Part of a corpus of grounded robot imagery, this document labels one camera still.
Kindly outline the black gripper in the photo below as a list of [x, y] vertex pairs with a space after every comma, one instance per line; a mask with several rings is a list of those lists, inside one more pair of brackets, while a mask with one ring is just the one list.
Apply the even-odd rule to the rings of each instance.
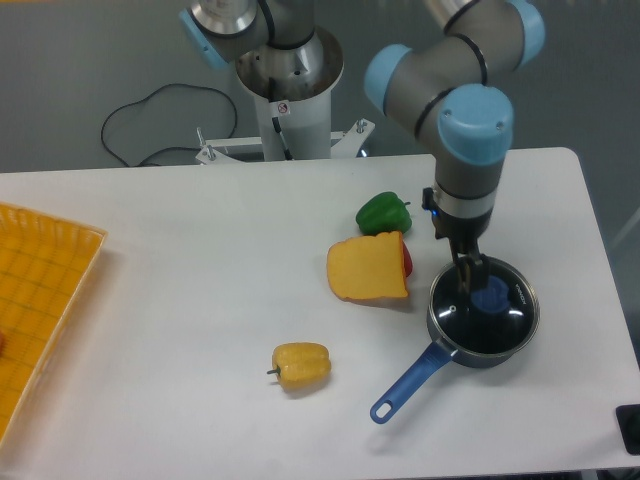
[[490, 277], [490, 260], [480, 254], [478, 239], [490, 222], [493, 193], [467, 199], [447, 193], [440, 186], [427, 187], [422, 193], [422, 208], [431, 214], [435, 237], [449, 241], [458, 292], [469, 295], [471, 288], [485, 289]]

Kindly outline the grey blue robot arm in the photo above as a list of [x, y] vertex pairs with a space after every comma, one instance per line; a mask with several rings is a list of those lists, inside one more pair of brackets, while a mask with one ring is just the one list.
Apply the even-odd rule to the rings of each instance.
[[[394, 44], [364, 75], [369, 101], [435, 157], [423, 194], [449, 242], [459, 288], [484, 288], [493, 261], [478, 247], [513, 140], [510, 100], [490, 86], [541, 51], [544, 20], [527, 1], [430, 1], [442, 40], [417, 52]], [[196, 1], [180, 21], [204, 61], [233, 66], [252, 94], [268, 160], [329, 155], [330, 94], [344, 69], [337, 41], [310, 1]]]

